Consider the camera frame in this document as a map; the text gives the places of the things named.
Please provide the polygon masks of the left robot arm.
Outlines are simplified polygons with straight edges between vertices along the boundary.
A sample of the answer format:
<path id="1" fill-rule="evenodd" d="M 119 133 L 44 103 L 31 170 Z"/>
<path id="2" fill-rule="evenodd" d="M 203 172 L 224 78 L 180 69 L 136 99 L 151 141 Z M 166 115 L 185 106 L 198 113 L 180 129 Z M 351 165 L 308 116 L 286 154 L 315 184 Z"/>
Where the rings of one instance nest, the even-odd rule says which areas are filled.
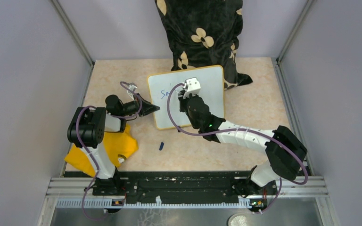
<path id="1" fill-rule="evenodd" d="M 117 168 L 138 150 L 127 122 L 160 107 L 139 95 L 132 95 L 132 101 L 126 103 L 109 95 L 105 103 L 106 107 L 77 108 L 67 131 L 73 146 L 65 161 L 93 177 L 92 188 L 116 195 L 123 187 Z"/>

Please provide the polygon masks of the blue marker cap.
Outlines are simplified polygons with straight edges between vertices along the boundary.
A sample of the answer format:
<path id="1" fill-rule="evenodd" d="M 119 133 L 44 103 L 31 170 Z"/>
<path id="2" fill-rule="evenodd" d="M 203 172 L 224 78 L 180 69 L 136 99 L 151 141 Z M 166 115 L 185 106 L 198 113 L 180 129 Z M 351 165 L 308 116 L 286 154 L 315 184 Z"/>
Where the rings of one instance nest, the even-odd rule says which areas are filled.
<path id="1" fill-rule="evenodd" d="M 161 142 L 161 144 L 159 146 L 159 151 L 162 151 L 163 147 L 164 147 L 164 142 Z"/>

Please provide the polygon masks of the yellow-framed whiteboard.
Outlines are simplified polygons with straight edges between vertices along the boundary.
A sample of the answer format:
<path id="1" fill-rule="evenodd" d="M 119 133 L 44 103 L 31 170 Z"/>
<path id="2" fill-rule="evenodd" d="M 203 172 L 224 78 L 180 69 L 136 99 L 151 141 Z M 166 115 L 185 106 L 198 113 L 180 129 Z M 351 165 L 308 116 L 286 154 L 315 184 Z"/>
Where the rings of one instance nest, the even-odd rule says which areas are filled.
<path id="1" fill-rule="evenodd" d="M 201 90 L 201 97 L 209 110 L 215 116 L 223 118 L 224 112 L 224 81 L 223 67 L 212 65 L 195 69 L 172 71 L 148 76 L 147 83 L 151 97 L 151 103 L 159 106 L 160 110 L 154 112 L 156 128 L 159 130 L 174 128 L 167 114 L 167 99 L 171 89 L 184 83 L 187 79 L 197 78 Z"/>

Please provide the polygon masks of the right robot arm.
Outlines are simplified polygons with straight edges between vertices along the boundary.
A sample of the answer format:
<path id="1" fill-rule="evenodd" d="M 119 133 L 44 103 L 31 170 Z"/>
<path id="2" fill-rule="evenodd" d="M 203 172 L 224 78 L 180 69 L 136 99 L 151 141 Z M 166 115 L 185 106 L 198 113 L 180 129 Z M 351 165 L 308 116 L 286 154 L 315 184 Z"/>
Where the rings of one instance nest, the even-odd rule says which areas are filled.
<path id="1" fill-rule="evenodd" d="M 250 193 L 259 194 L 268 183 L 279 178 L 297 184 L 296 177 L 300 171 L 308 176 L 303 164 L 307 149 L 289 128 L 251 129 L 213 115 L 198 95 L 179 95 L 178 100 L 180 112 L 185 113 L 192 127 L 198 130 L 197 136 L 207 141 L 235 144 L 266 154 L 267 161 L 254 166 L 247 177 Z"/>

